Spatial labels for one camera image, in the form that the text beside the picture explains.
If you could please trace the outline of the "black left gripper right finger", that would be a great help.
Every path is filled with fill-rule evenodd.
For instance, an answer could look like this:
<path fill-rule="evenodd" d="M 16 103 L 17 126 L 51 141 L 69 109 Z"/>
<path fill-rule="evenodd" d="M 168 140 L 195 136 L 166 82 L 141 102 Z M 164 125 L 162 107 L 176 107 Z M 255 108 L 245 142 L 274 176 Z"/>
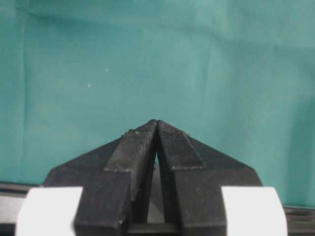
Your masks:
<path fill-rule="evenodd" d="M 225 236 L 222 186 L 262 186 L 250 166 L 159 120 L 157 157 L 164 219 L 183 236 Z"/>

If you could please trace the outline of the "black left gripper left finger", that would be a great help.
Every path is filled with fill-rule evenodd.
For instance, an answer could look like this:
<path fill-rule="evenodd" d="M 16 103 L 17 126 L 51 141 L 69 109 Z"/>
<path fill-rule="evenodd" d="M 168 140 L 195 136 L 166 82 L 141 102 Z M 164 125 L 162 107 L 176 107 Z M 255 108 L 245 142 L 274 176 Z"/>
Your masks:
<path fill-rule="evenodd" d="M 148 218 L 157 121 L 53 168 L 46 187 L 83 187 L 74 220 L 78 236 L 120 236 Z"/>

